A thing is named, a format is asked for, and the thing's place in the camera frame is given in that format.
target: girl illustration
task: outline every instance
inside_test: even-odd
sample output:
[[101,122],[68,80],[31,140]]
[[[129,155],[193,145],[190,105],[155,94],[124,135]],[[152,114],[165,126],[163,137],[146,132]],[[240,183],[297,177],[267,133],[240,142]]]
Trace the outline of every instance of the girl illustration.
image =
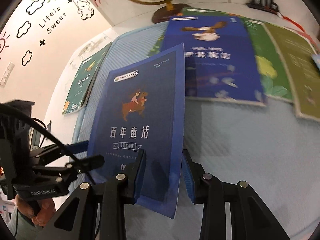
[[138,105],[139,103],[138,103],[137,97],[138,97],[139,95],[140,95],[140,90],[138,90],[138,91],[135,93],[134,97],[131,99],[131,102],[136,102],[136,104]]

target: hand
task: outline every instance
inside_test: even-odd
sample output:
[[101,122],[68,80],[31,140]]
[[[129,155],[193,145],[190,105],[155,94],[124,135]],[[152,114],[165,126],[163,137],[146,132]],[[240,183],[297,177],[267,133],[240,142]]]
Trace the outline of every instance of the hand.
[[30,205],[26,201],[22,200],[18,195],[15,197],[15,202],[17,209],[22,214],[30,218],[35,225],[39,225],[41,227],[44,227],[56,212],[52,198],[39,200],[41,210],[37,216],[34,215],[34,211]]

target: girl riding horse illustration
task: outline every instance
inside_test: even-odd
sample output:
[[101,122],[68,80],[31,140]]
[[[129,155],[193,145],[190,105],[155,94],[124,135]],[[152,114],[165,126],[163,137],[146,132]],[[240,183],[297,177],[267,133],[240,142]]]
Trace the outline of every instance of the girl riding horse illustration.
[[147,101],[145,98],[148,95],[147,92],[136,91],[129,103],[122,103],[122,115],[123,119],[127,121],[127,115],[129,113],[138,112],[139,115],[143,116],[144,104]]

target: olive green book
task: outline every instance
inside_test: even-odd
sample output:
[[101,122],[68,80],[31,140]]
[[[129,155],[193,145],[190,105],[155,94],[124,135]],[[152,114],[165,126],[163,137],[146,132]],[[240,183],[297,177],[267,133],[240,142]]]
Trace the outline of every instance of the olive green book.
[[111,42],[81,62],[71,84],[62,114],[78,111],[87,104],[94,80],[110,46]]
[[[226,12],[193,7],[183,8],[181,15],[235,16]],[[292,93],[286,71],[271,38],[265,30],[264,23],[243,16],[236,16],[242,20],[249,33],[264,93],[272,98],[292,102]]]
[[320,121],[320,73],[313,63],[315,49],[296,32],[265,23],[287,70],[297,117]]

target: yellow flower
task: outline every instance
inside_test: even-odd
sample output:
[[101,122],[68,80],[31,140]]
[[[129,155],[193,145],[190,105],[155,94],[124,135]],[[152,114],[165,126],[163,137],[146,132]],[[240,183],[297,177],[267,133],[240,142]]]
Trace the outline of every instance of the yellow flower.
[[69,104],[70,104],[70,101],[66,101],[66,102],[64,103],[63,110],[66,110],[66,109],[68,108]]
[[258,65],[258,71],[260,74],[269,76],[272,79],[278,76],[277,71],[272,67],[272,63],[265,57],[260,57],[256,55],[256,61]]

